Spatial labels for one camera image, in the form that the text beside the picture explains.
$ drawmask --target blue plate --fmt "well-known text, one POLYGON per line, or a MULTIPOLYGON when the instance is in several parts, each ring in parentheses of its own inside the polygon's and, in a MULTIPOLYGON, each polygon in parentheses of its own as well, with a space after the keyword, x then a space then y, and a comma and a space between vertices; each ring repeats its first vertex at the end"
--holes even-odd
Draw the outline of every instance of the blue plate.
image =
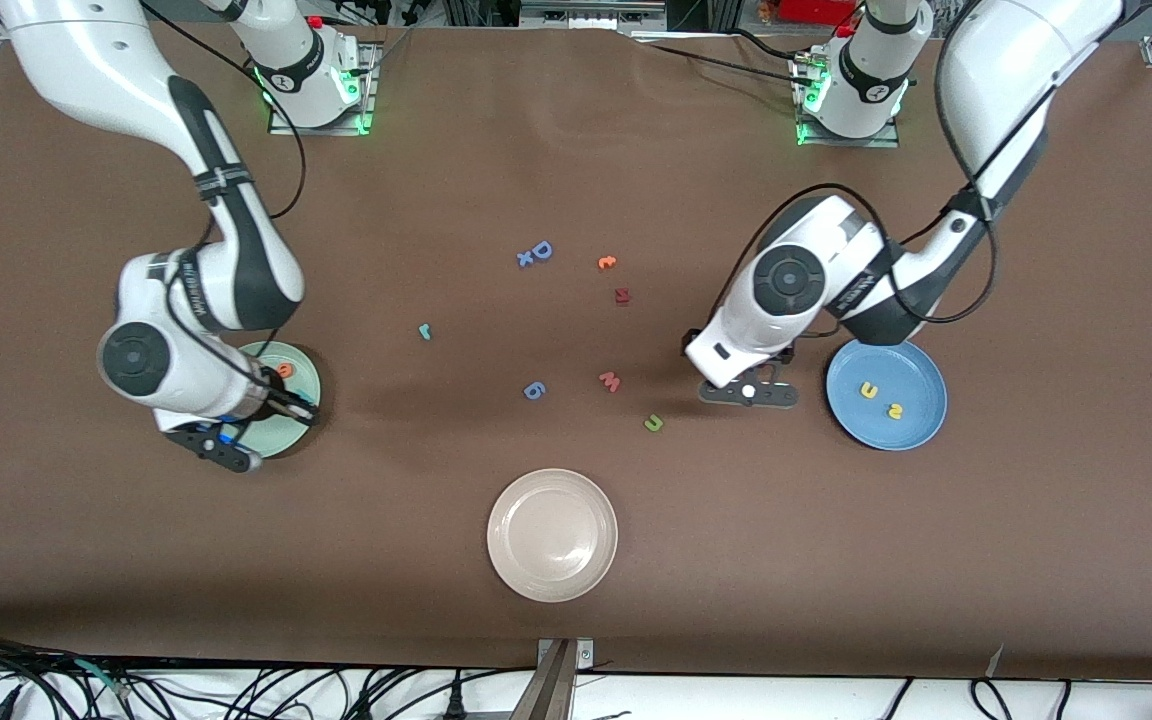
POLYGON ((877 346, 854 340, 842 346, 829 363, 824 392, 838 423, 878 450, 910 450, 929 441, 950 406, 941 370, 909 342, 877 346), (861 395, 865 382, 878 388, 877 395, 861 395), (892 404, 901 406, 899 420, 888 416, 892 404))

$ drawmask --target red object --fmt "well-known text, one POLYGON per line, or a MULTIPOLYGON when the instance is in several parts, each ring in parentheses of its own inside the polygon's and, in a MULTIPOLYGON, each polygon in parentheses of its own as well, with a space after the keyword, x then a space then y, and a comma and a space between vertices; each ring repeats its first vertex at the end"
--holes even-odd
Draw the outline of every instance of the red object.
POLYGON ((836 26, 856 12, 852 0, 781 0, 776 15, 795 23, 816 23, 836 26))

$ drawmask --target brown table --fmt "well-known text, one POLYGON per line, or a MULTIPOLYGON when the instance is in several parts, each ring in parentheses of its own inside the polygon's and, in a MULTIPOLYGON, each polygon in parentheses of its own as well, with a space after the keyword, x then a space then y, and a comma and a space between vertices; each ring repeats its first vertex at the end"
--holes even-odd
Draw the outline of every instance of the brown table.
MULTIPOLYGON (((157 37, 282 204, 291 138, 265 135, 236 73, 157 37)), ((918 336, 950 415, 905 454, 833 423, 823 371, 844 338, 801 343, 782 414, 702 406, 679 356, 788 194, 850 183, 904 236, 961 184, 929 82, 900 150, 799 147, 791 116, 774 81, 608 32, 415 32, 374 135, 306 141, 305 199, 280 220, 308 281, 282 338, 320 357, 329 420, 241 477, 96 373, 123 263, 205 222, 184 168, 61 118, 5 51, 0 634, 456 665, 578 634, 616 669, 952 675, 1006 643, 1006 675, 1152 676, 1152 70, 1108 46, 1058 96, 995 297, 918 336), (518 270, 540 240, 553 259, 518 270), (621 524, 608 577, 564 605, 522 600, 485 550, 500 488, 543 467, 588 473, 621 524)), ((978 291, 979 255, 943 309, 978 291)))

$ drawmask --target white floor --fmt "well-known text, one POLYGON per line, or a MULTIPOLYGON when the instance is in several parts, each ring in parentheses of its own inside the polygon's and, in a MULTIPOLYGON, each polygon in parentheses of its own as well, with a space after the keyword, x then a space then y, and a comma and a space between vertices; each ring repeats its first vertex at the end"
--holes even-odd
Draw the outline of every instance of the white floor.
MULTIPOLYGON (((278 685, 256 703, 257 712, 278 707, 288 694, 301 689, 324 670, 305 670, 278 685)), ((357 697, 365 670, 344 674, 349 694, 329 679, 298 697, 305 707, 293 707, 280 717, 287 720, 326 720, 342 714, 344 703, 357 697)), ((219 700, 233 700, 255 679, 256 670, 160 670, 142 674, 165 680, 165 687, 188 694, 205 694, 219 700)), ((529 673, 509 673, 465 684, 467 710, 511 710, 529 679, 529 673)), ((381 698, 372 717, 389 720, 389 713, 412 698, 442 685, 452 679, 450 670, 429 670, 396 691, 381 698)), ((52 679, 73 706, 82 714, 86 702, 76 684, 68 679, 52 679)), ((93 688, 100 683, 92 680, 93 688)), ((17 682, 0 680, 0 700, 17 682)), ((1061 683, 1037 680, 999 680, 1015 720, 1052 720, 1061 695, 1061 683)), ((630 711, 628 720, 698 719, 781 719, 781 720, 878 720, 890 705, 901 680, 886 679, 713 679, 713 676, 599 676, 577 679, 573 720, 598 720, 630 711)), ((986 697, 992 714, 1002 712, 986 697)), ((142 703, 131 698, 136 717, 156 717, 142 703)), ((220 720, 223 708, 204 703, 175 702, 173 710, 180 720, 220 720)), ((423 702, 394 720, 429 720, 442 717, 447 694, 423 702)), ((99 698, 101 717, 120 719, 124 712, 109 692, 99 698)), ((26 684, 20 695, 13 720, 51 720, 52 710, 38 688, 26 684)), ((965 680, 916 680, 901 702, 897 720, 964 719, 984 720, 968 692, 965 680)), ((1152 684, 1150 683, 1075 683, 1064 720, 1152 720, 1152 684)))

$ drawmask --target plate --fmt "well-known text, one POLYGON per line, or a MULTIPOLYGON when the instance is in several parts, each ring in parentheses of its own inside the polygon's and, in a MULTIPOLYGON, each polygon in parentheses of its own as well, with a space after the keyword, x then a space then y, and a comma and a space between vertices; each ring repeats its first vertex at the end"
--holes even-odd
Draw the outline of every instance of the plate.
POLYGON ((842 346, 824 381, 829 410, 851 437, 878 450, 912 450, 937 435, 950 406, 945 378, 918 346, 842 346), (877 395, 861 395, 864 382, 877 395), (893 404, 901 416, 888 416, 893 404))
POLYGON ((488 520, 488 555, 500 579, 538 602, 588 593, 616 555, 616 513, 585 475, 551 468, 500 493, 488 520))
MULTIPOLYGON (((238 348, 247 355, 256 355, 257 350, 265 344, 264 342, 251 342, 238 348)), ((260 362, 263 365, 270 366, 271 369, 278 367, 280 363, 291 363, 291 367, 296 372, 291 373, 291 378, 283 380, 283 387, 288 392, 296 393, 305 400, 312 402, 312 404, 319 404, 323 400, 323 384, 319 381, 319 370, 314 367, 314 362, 297 350, 296 347, 291 347, 286 342, 271 342, 270 347, 265 348, 265 353, 260 356, 260 362)), ((288 418, 287 415, 274 415, 271 418, 265 418, 259 420, 259 423, 252 423, 251 427, 247 429, 243 437, 238 440, 238 445, 247 447, 251 452, 256 452, 262 457, 273 457, 279 454, 279 452, 287 450, 288 447, 296 445, 296 441, 310 429, 303 423, 297 423, 296 420, 288 418)), ((225 437, 234 437, 238 429, 234 425, 225 425, 221 429, 221 433, 225 437)))

